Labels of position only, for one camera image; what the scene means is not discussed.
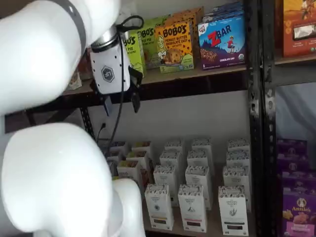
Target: bobo's box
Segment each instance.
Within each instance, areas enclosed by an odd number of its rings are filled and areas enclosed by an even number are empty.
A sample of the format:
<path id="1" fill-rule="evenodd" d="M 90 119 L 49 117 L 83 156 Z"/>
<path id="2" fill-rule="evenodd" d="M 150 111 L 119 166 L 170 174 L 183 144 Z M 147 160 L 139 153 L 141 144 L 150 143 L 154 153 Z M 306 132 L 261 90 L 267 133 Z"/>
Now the bobo's box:
<path id="1" fill-rule="evenodd" d="M 243 15 L 200 23 L 198 36 L 203 69 L 244 64 L 246 46 Z"/>
<path id="2" fill-rule="evenodd" d="M 141 34 L 131 31 L 129 32 L 129 38 L 123 40 L 123 42 L 132 68 L 141 72 L 144 77 L 146 75 L 146 63 Z"/>
<path id="3" fill-rule="evenodd" d="M 145 198 L 152 228 L 171 231 L 174 219 L 168 185 L 148 185 Z"/>
<path id="4" fill-rule="evenodd" d="M 314 0 L 283 1 L 283 54 L 316 53 L 316 4 Z"/>
<path id="5" fill-rule="evenodd" d="M 185 231 L 207 231 L 207 218 L 202 185 L 181 185 L 179 204 Z"/>
<path id="6" fill-rule="evenodd" d="M 283 188 L 282 236 L 314 237 L 315 190 Z"/>
<path id="7" fill-rule="evenodd" d="M 192 22 L 185 20 L 155 28 L 155 42 L 162 73 L 194 68 L 192 48 Z"/>
<path id="8" fill-rule="evenodd" d="M 226 236 L 248 236 L 244 187 L 219 186 L 218 202 L 221 212 L 223 234 Z"/>
<path id="9" fill-rule="evenodd" d="M 176 167 L 156 165 L 154 170 L 154 179 L 156 184 L 169 185 L 171 204 L 172 206 L 179 206 L 179 183 L 176 174 Z"/>

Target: product display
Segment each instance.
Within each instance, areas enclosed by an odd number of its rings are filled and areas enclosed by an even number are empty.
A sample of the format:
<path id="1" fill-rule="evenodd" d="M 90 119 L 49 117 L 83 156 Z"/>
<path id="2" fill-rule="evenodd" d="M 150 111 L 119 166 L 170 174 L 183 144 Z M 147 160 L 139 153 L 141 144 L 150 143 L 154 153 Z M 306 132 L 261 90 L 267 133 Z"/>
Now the product display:
<path id="1" fill-rule="evenodd" d="M 251 212 L 251 186 L 249 169 L 246 166 L 223 168 L 223 178 L 225 186 L 244 186 L 246 195 L 246 207 Z"/>
<path id="2" fill-rule="evenodd" d="M 313 0 L 283 1 L 283 55 L 316 53 L 316 5 Z"/>
<path id="3" fill-rule="evenodd" d="M 243 12 L 198 25 L 204 70 L 244 64 L 246 57 Z"/>
<path id="4" fill-rule="evenodd" d="M 234 151 L 234 150 L 240 150 L 240 149 L 250 152 L 250 143 L 247 139 L 239 138 L 239 139 L 228 141 L 227 150 L 229 152 Z"/>
<path id="5" fill-rule="evenodd" d="M 110 147 L 110 152 L 122 151 L 123 156 L 127 156 L 130 147 L 127 142 L 113 142 Z"/>
<path id="6" fill-rule="evenodd" d="M 248 236 L 246 199 L 243 186 L 218 187 L 223 234 Z"/>
<path id="7" fill-rule="evenodd" d="M 144 187 L 146 187 L 148 183 L 154 183 L 147 152 L 130 152 L 126 157 L 126 160 L 135 160 L 140 162 Z"/>
<path id="8" fill-rule="evenodd" d="M 151 167 L 158 164 L 158 161 L 154 158 L 153 153 L 153 144 L 152 142 L 146 141 L 146 142 L 135 142 L 132 145 L 132 151 L 133 152 L 147 152 L 149 159 L 151 160 Z"/>
<path id="9" fill-rule="evenodd" d="M 145 198 L 152 228 L 171 231 L 174 219 L 169 186 L 150 184 L 146 189 Z"/>
<path id="10" fill-rule="evenodd" d="M 208 166 L 208 157 L 205 149 L 194 149 L 188 152 L 188 165 Z"/>
<path id="11" fill-rule="evenodd" d="M 141 33 L 130 31 L 129 38 L 124 40 L 125 49 L 132 68 L 146 75 L 146 63 Z"/>
<path id="12" fill-rule="evenodd" d="M 113 151 L 106 154 L 107 161 L 113 161 L 116 165 L 118 165 L 123 160 L 122 151 Z"/>
<path id="13" fill-rule="evenodd" d="M 118 176 L 120 178 L 129 178 L 134 180 L 140 190 L 142 198 L 144 198 L 144 186 L 140 171 L 140 163 L 138 161 L 123 160 L 118 164 Z"/>
<path id="14" fill-rule="evenodd" d="M 155 44 L 154 30 L 156 26 L 163 24 L 168 16 L 157 17 L 145 21 L 144 27 L 138 31 L 142 36 L 143 50 L 147 69 L 159 68 L 157 45 Z"/>
<path id="15" fill-rule="evenodd" d="M 192 20 L 155 28 L 155 42 L 162 73 L 194 68 L 192 33 Z"/>
<path id="16" fill-rule="evenodd" d="M 167 184 L 169 186 L 172 206 L 179 206 L 178 191 L 179 183 L 175 166 L 157 165 L 154 170 L 156 184 Z"/>
<path id="17" fill-rule="evenodd" d="M 207 215 L 202 185 L 180 185 L 179 205 L 183 228 L 186 231 L 207 231 Z"/>
<path id="18" fill-rule="evenodd" d="M 204 203 L 207 210 L 213 206 L 212 183 L 208 166 L 188 166 L 186 170 L 188 185 L 196 184 L 203 186 Z"/>
<path id="19" fill-rule="evenodd" d="M 215 168 L 213 162 L 213 152 L 212 152 L 212 140 L 211 138 L 200 138 L 193 139 L 192 150 L 204 149 L 207 154 L 208 166 L 210 167 L 210 173 L 212 176 L 215 175 Z"/>
<path id="20" fill-rule="evenodd" d="M 283 188 L 282 235 L 314 237 L 316 225 L 316 191 Z"/>
<path id="21" fill-rule="evenodd" d="M 178 150 L 163 151 L 160 155 L 160 163 L 163 166 L 176 167 L 176 173 L 179 184 L 185 183 L 185 162 L 183 161 L 182 153 Z"/>

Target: orange snack box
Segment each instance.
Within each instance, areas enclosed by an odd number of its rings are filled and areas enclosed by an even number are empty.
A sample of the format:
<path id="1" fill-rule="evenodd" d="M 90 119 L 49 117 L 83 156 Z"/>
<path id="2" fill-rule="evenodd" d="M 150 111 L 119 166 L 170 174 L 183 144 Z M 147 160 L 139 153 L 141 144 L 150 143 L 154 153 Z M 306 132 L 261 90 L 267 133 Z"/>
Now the orange snack box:
<path id="1" fill-rule="evenodd" d="M 157 26 L 155 28 L 155 41 L 162 73 L 194 68 L 191 20 Z"/>

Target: purple snack box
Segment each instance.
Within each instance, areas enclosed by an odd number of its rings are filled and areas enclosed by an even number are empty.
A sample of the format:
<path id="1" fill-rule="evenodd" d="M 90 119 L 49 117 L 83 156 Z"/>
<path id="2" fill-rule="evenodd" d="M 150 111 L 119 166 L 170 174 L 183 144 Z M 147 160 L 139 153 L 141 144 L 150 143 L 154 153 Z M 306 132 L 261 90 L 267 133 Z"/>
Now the purple snack box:
<path id="1" fill-rule="evenodd" d="M 277 170 L 278 173 L 282 171 L 291 170 L 291 171 L 309 171 L 310 164 L 307 156 L 286 156 L 284 154 L 279 154 L 277 156 Z"/>
<path id="2" fill-rule="evenodd" d="M 316 172 L 283 171 L 282 186 L 291 188 L 305 187 L 307 189 L 315 189 Z"/>
<path id="3" fill-rule="evenodd" d="M 314 237 L 316 224 L 316 191 L 283 188 L 282 236 Z"/>
<path id="4" fill-rule="evenodd" d="M 278 139 L 276 146 L 278 154 L 307 155 L 307 141 L 304 140 Z"/>

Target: power cord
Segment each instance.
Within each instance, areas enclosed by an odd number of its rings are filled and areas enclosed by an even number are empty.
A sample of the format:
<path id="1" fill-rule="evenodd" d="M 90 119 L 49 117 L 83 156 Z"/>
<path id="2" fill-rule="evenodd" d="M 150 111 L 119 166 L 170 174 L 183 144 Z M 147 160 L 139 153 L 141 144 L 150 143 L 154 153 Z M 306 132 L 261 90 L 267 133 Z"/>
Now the power cord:
<path id="1" fill-rule="evenodd" d="M 124 24 L 126 22 L 128 22 L 129 20 L 131 20 L 131 19 L 140 19 L 141 22 L 142 22 L 141 26 L 130 26 L 130 27 L 124 26 Z M 117 117 L 117 120 L 115 122 L 115 126 L 114 126 L 114 129 L 113 129 L 112 136 L 111 136 L 110 141 L 108 143 L 107 152 L 106 152 L 107 154 L 110 152 L 111 144 L 113 143 L 115 134 L 117 132 L 117 128 L 118 128 L 118 125 L 119 125 L 119 119 L 120 119 L 120 115 L 122 113 L 122 108 L 123 108 L 123 101 L 124 101 L 124 55 L 123 55 L 123 43 L 122 43 L 122 38 L 121 38 L 120 34 L 121 33 L 125 33 L 127 31 L 130 31 L 130 30 L 139 30 L 139 29 L 143 28 L 143 26 L 144 26 L 144 19 L 141 16 L 138 16 L 138 15 L 130 16 L 130 17 L 126 18 L 121 24 L 117 25 L 118 40 L 119 40 L 119 46 L 120 46 L 120 52 L 121 52 L 122 87 L 121 87 L 121 93 L 120 93 L 120 103 L 119 103 L 119 109 L 118 109 L 118 117 Z"/>

